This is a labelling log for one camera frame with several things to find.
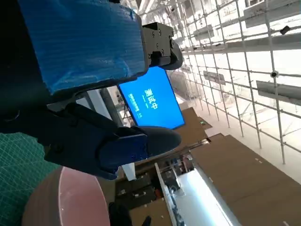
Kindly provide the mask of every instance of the blue painter's tape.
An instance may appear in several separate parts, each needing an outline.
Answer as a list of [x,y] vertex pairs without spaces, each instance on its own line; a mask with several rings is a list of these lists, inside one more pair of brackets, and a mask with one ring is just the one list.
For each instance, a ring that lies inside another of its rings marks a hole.
[[145,70],[131,9],[107,0],[19,0],[50,93]]

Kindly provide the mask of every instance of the blue screen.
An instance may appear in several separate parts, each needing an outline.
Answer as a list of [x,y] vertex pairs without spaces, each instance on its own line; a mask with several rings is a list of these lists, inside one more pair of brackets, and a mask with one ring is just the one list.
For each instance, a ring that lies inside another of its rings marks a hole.
[[174,129],[184,124],[174,91],[162,68],[149,68],[144,76],[119,87],[138,126]]

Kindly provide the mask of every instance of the round container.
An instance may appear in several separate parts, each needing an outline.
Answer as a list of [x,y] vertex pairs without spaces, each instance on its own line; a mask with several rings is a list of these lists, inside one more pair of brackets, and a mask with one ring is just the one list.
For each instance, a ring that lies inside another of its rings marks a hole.
[[110,226],[96,177],[62,167],[45,178],[26,204],[22,226]]

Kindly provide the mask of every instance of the brown cardboard box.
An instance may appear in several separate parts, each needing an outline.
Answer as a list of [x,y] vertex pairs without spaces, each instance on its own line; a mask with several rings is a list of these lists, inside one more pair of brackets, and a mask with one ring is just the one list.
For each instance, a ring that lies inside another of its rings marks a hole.
[[218,140],[218,139],[220,139],[220,138],[224,138],[224,137],[225,137],[225,136],[224,136],[223,134],[219,133],[219,134],[216,134],[216,135],[214,135],[214,136],[209,137],[209,140],[210,140],[211,142],[213,142],[213,141],[216,141],[216,140]]
[[243,197],[268,189],[287,180],[286,174],[265,163],[247,165],[213,179],[213,184],[225,202],[231,205]]
[[151,217],[151,225],[172,226],[164,199],[157,199],[149,204],[130,211],[133,226],[141,226],[147,216]]
[[233,213],[244,226],[300,225],[300,184],[287,179],[231,204]]
[[243,226],[301,225],[301,185],[234,137],[191,154]]

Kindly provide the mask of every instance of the cable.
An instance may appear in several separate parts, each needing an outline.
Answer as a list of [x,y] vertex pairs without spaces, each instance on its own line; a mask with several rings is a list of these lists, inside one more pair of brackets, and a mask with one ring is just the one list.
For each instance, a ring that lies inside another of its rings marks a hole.
[[127,107],[127,105],[126,105],[126,104],[124,104],[124,109],[123,109],[123,111],[124,111],[124,115],[123,115],[123,118],[122,118],[122,119],[124,119],[124,118],[126,117],[126,114],[127,114],[127,112],[126,112],[126,107]]

